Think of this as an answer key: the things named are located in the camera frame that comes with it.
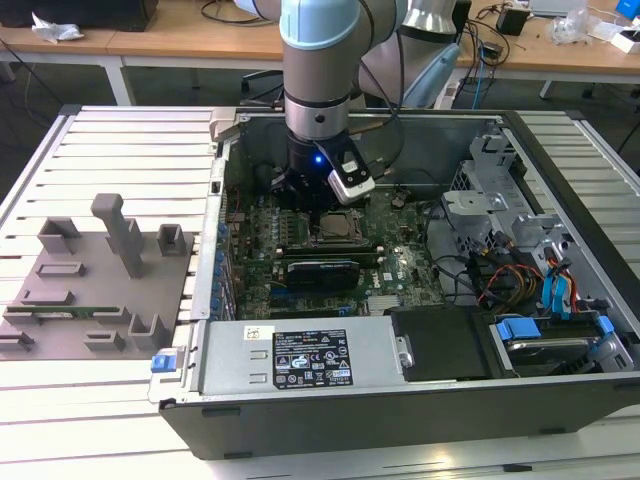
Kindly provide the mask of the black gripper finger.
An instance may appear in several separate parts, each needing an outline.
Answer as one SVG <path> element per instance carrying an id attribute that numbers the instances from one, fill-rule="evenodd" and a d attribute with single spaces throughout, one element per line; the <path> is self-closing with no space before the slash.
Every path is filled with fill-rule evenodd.
<path id="1" fill-rule="evenodd" d="M 270 192 L 282 208 L 298 216 L 306 216 L 307 241 L 314 240 L 317 235 L 317 195 L 313 181 L 304 174 L 287 169 L 272 180 Z"/>
<path id="2" fill-rule="evenodd" d="M 331 241 L 343 240 L 346 237 L 345 214 L 330 204 L 319 213 L 315 233 L 317 237 Z"/>

